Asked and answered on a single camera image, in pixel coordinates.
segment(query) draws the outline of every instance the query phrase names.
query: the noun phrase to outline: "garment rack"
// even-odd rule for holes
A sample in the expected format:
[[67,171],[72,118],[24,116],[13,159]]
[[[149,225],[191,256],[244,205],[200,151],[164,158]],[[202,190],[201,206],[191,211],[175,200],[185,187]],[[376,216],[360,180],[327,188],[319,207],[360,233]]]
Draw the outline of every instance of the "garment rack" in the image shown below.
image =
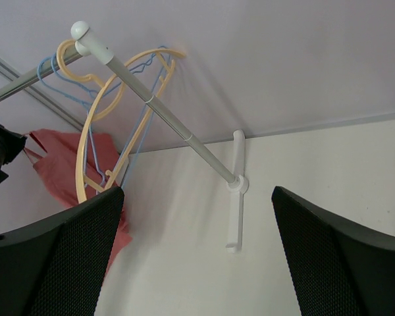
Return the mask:
[[[230,191],[230,220],[228,226],[228,240],[226,248],[229,252],[237,252],[242,246],[242,216],[243,195],[249,187],[248,180],[244,177],[244,146],[245,138],[241,130],[234,132],[233,168],[228,170],[199,139],[189,131],[183,123],[153,95],[137,79],[114,53],[104,45],[94,34],[89,25],[84,21],[73,24],[71,28],[72,38],[81,47],[86,48],[101,63],[110,68],[128,87],[130,87],[159,117],[163,119],[200,157],[202,157],[221,177],[227,182]],[[74,47],[65,54],[67,63],[71,63],[81,57]],[[46,63],[41,69],[41,75],[47,76],[52,73],[51,65]],[[0,89],[0,101],[16,92],[23,90],[37,82],[36,70],[24,74],[14,82]]]

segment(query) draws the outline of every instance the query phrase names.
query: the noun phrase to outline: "wall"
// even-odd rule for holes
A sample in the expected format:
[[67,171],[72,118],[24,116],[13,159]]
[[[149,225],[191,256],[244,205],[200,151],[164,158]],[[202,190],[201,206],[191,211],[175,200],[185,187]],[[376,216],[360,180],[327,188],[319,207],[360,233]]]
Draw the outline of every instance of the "wall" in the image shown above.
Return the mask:
[[[88,21],[123,61],[160,45],[185,51],[163,100],[203,140],[225,140],[237,128],[261,135],[395,113],[395,0],[6,0],[0,56],[21,72],[37,67],[77,20]],[[70,68],[110,75],[93,57]],[[140,78],[152,82],[156,72]],[[128,91],[97,125],[121,144],[142,105]],[[146,149],[179,144],[156,118]]]
[[[299,315],[271,193],[284,186],[395,236],[395,120],[246,141],[243,250],[224,249],[225,183],[190,148],[140,154],[127,188],[134,241],[96,315]],[[230,164],[232,143],[208,146]]]
[[[0,87],[6,83],[0,77]],[[21,134],[40,128],[74,131],[66,122],[24,92],[0,102],[0,124]],[[25,154],[19,154],[3,170],[9,177],[0,184],[0,233],[63,210],[60,203],[48,194]]]

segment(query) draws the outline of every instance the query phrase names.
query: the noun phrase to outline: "red cloth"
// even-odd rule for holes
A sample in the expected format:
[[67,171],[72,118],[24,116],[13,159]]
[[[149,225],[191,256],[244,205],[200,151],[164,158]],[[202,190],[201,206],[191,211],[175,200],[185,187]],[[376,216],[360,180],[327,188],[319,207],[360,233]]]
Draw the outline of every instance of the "red cloth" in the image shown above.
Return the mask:
[[[41,177],[47,190],[67,208],[78,205],[74,171],[80,134],[42,129],[30,132],[29,135],[47,153],[45,157],[42,157],[32,150],[26,149],[25,151],[31,162],[33,162],[33,167]],[[114,147],[111,136],[108,134],[94,134],[93,139],[100,169],[103,172],[112,170],[119,158],[119,154]],[[86,175],[96,183],[101,183],[101,175],[96,171],[90,141],[88,142]],[[96,191],[88,186],[86,188],[88,199],[95,195]],[[107,271],[119,251],[131,240],[123,207]]]

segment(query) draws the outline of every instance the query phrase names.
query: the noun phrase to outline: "white rack leg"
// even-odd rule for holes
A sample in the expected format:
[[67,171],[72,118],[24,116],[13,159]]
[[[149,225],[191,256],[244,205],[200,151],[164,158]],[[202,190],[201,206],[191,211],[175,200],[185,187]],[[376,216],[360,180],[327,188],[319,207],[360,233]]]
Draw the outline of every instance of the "white rack leg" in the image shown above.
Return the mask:
[[230,220],[226,249],[230,253],[240,251],[242,248],[244,194],[249,188],[249,181],[244,178],[246,139],[242,130],[236,130],[233,136],[232,170],[240,181],[238,184],[227,184],[230,191]]

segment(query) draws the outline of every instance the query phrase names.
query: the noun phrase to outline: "hanging clothes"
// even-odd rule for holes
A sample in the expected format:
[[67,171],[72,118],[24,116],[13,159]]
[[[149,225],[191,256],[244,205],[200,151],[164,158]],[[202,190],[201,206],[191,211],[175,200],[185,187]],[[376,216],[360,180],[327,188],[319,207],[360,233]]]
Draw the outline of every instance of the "hanging clothes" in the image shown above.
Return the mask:
[[[45,157],[42,157],[28,148],[25,149],[25,153],[31,160],[35,171],[42,179],[47,190],[67,208],[78,205],[74,171],[80,134],[41,129],[30,132],[29,136],[47,153]],[[94,134],[93,138],[99,166],[104,171],[112,170],[119,158],[119,154],[111,136],[108,134]],[[96,183],[101,183],[102,178],[97,172],[90,142],[88,146],[86,175]],[[96,191],[88,186],[86,195],[90,199],[96,195]],[[126,211],[123,207],[107,272],[116,255],[131,240],[132,238],[128,234]]]

